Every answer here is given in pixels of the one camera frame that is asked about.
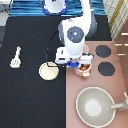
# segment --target blue object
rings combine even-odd
[[[50,13],[47,9],[44,9],[43,8],[43,11],[44,11],[44,13],[46,14],[46,15],[63,15],[63,14],[65,14],[66,12],[67,12],[67,7],[68,7],[68,0],[65,0],[65,5],[66,5],[66,8],[65,9],[63,9],[61,12],[59,12],[59,13]]]
[[[43,1],[44,0],[14,0],[10,16],[48,16],[42,10],[44,7]],[[68,9],[65,14],[62,12],[63,15],[61,16],[77,16],[82,12],[79,0],[67,1]],[[95,15],[106,15],[103,0],[92,0],[92,7]]]
[[[67,67],[77,68],[78,66],[79,66],[79,62],[75,62],[75,63],[73,63],[72,61],[67,62]]]

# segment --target round cracker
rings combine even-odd
[[[49,66],[57,66],[53,62],[48,62]],[[44,80],[53,80],[58,76],[58,67],[48,67],[47,63],[44,63],[39,68],[39,74]]]

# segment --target white bowl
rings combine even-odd
[[[111,109],[113,98],[99,87],[82,90],[76,100],[76,110],[80,119],[94,128],[108,126],[114,119],[116,109]]]

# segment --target cable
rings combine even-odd
[[[11,3],[12,3],[12,0],[10,1],[10,4],[9,4],[9,10],[11,10]]]
[[[48,44],[48,47],[47,47],[46,63],[47,63],[47,66],[48,66],[48,67],[66,67],[66,65],[57,65],[57,66],[50,66],[50,65],[48,65],[48,51],[49,51],[49,47],[50,47],[50,44],[51,44],[51,42],[52,42],[53,37],[54,37],[57,33],[58,33],[58,31],[56,31],[56,32],[52,35],[52,37],[51,37],[51,39],[50,39],[50,42],[49,42],[49,44]]]

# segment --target tan round object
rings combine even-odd
[[[57,66],[53,62],[48,62],[49,66]],[[44,80],[53,80],[58,76],[58,67],[48,67],[47,63],[44,63],[39,68],[39,74]]]
[[[90,64],[89,68],[85,71],[80,70],[79,68],[75,68],[74,72],[78,75],[78,76],[83,76],[83,77],[87,77],[90,75],[89,71],[92,68],[92,64]]]

